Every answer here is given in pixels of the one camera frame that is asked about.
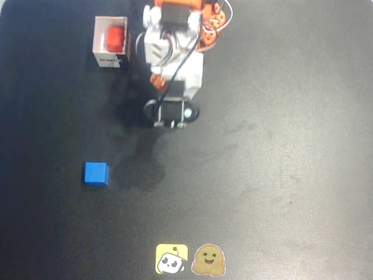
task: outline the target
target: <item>yellow robot logo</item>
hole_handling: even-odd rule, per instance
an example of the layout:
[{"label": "yellow robot logo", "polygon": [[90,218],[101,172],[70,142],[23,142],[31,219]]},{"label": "yellow robot logo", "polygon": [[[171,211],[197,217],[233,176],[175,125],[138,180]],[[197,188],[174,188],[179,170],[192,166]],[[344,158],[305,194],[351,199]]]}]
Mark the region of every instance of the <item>yellow robot logo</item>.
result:
[{"label": "yellow robot logo", "polygon": [[185,270],[188,247],[183,244],[159,244],[156,250],[156,272],[176,274]]}]

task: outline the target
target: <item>open box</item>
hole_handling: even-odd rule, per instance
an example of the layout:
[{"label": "open box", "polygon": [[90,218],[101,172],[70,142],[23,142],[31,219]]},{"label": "open box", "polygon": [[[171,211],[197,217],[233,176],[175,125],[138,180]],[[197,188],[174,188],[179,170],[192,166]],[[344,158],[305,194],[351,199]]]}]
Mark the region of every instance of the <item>open box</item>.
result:
[{"label": "open box", "polygon": [[[106,49],[106,38],[111,27],[124,27],[122,52],[109,52]],[[100,67],[127,68],[131,57],[131,34],[128,30],[127,17],[96,16],[92,51]]]}]

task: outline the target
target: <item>sticker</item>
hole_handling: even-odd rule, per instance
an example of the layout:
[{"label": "sticker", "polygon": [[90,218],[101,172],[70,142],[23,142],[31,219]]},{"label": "sticker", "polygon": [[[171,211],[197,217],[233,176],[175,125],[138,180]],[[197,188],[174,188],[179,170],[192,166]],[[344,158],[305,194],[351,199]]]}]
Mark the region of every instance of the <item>sticker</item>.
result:
[{"label": "sticker", "polygon": [[223,276],[226,258],[221,248],[214,244],[201,246],[194,255],[192,271],[197,275]]},{"label": "sticker", "polygon": [[159,244],[156,250],[156,272],[176,274],[185,269],[188,247],[183,244]]}]

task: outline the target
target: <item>hugging face emoji logo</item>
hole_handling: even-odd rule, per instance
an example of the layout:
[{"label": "hugging face emoji logo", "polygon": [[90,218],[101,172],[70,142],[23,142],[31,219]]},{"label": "hugging face emoji logo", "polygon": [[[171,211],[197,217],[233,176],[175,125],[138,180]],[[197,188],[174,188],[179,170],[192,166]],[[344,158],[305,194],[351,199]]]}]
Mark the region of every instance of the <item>hugging face emoji logo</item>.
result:
[{"label": "hugging face emoji logo", "polygon": [[200,247],[192,264],[192,271],[197,275],[223,276],[226,273],[225,256],[221,248],[214,244]]}]

